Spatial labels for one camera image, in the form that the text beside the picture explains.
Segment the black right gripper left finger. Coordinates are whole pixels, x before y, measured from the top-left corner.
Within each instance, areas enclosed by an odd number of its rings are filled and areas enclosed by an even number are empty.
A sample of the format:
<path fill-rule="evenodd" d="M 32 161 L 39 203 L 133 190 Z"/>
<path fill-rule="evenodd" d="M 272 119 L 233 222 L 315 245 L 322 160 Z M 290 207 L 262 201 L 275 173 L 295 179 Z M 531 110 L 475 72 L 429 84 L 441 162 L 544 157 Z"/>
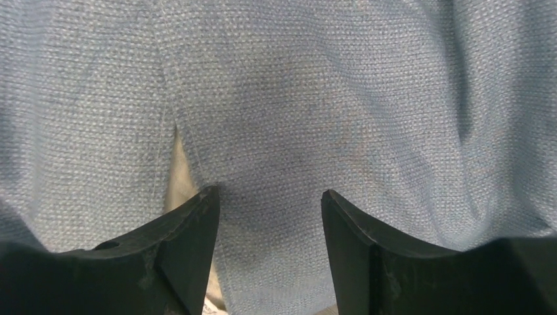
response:
<path fill-rule="evenodd" d="M 1 243 L 2 314 L 201 314 L 219 189 L 94 249 Z"/>

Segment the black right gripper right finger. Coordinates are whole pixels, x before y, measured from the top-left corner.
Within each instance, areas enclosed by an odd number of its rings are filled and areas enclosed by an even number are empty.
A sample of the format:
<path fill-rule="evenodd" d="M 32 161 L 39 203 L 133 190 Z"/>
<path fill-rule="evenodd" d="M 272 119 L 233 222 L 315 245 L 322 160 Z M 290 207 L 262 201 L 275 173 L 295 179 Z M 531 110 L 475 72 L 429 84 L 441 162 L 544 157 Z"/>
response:
<path fill-rule="evenodd" d="M 414 238 L 333 190 L 321 200 L 340 314 L 555 314 L 556 239 L 459 252 Z"/>

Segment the cream pillow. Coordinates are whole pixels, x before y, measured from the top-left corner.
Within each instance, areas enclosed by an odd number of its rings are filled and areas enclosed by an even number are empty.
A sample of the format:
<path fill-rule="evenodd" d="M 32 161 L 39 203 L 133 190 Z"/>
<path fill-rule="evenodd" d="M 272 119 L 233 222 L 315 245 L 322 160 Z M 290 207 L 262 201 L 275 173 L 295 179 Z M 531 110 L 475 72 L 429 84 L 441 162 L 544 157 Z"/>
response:
<path fill-rule="evenodd" d="M 176 209 L 197 193 L 198 187 L 190 175 L 189 164 L 183 149 L 181 136 L 178 130 L 175 129 L 164 211 L 170 212 Z M 203 314 L 228 314 L 214 261 L 211 264 Z"/>

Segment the blue pillowcase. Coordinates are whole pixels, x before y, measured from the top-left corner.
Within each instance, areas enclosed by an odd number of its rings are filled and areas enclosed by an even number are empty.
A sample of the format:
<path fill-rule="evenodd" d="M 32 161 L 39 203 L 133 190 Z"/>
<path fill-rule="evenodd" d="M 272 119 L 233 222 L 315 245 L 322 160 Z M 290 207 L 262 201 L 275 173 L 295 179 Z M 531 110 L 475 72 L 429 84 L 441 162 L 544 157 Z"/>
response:
<path fill-rule="evenodd" d="M 156 218 L 175 129 L 230 314 L 334 304 L 328 189 L 451 249 L 553 236 L 556 2 L 1 2 L 2 239 Z"/>

